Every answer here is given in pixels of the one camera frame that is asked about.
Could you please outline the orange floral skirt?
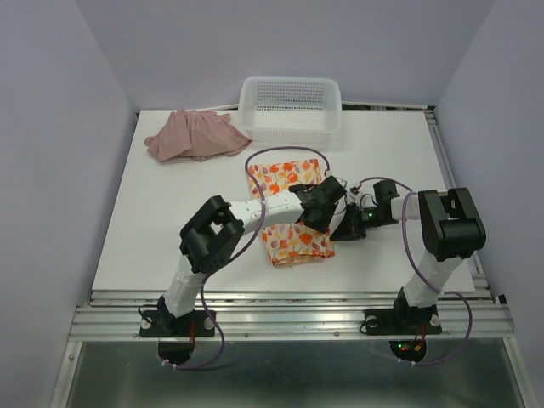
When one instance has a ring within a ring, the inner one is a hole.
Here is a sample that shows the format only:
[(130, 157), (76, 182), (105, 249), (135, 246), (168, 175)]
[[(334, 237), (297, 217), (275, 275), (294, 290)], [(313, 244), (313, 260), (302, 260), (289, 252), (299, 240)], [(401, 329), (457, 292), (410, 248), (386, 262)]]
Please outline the orange floral skirt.
[[(324, 180), (319, 161), (310, 158), (249, 166), (252, 195), (272, 196), (297, 184), (319, 184)], [(274, 266), (306, 264), (335, 256), (330, 233), (320, 233), (303, 224), (277, 224), (262, 230), (262, 242)]]

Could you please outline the pink skirt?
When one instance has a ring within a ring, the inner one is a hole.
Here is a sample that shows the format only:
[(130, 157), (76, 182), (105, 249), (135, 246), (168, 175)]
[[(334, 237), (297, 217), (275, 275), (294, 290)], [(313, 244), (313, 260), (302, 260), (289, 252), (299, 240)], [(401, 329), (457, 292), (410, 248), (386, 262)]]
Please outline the pink skirt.
[(178, 109), (169, 114), (158, 134), (144, 140), (144, 145), (158, 162), (178, 157), (204, 162), (215, 156), (236, 156), (251, 142), (233, 125), (230, 114)]

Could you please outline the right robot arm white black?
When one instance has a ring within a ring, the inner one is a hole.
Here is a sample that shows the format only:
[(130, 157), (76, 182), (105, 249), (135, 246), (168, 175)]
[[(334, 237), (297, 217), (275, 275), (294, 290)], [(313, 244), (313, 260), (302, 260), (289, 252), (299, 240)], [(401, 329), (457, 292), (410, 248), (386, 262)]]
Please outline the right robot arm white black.
[(437, 309), (445, 283), (462, 262), (473, 256), (486, 242), (486, 232), (473, 198), (466, 188), (444, 192), (409, 191), (401, 196), (400, 183), (390, 178), (373, 178), (374, 206), (348, 203), (332, 241), (354, 241), (366, 237), (368, 229), (399, 224), (404, 238), (407, 222), (421, 225), (424, 253), (416, 262), (409, 282), (400, 288), (390, 309), (367, 309), (361, 329), (370, 336), (396, 334), (440, 334)]

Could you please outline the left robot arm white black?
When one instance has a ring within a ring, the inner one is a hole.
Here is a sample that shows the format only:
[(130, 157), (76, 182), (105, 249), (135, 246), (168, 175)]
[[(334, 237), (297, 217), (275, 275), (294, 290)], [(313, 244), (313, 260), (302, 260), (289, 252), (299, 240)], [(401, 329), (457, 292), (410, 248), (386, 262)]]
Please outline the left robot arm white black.
[(333, 176), (320, 184), (297, 184), (252, 201), (208, 199), (180, 231), (180, 259), (170, 287), (159, 298), (158, 323), (169, 334), (183, 333), (205, 279), (234, 258), (241, 238), (268, 226), (303, 224), (326, 233), (346, 190)]

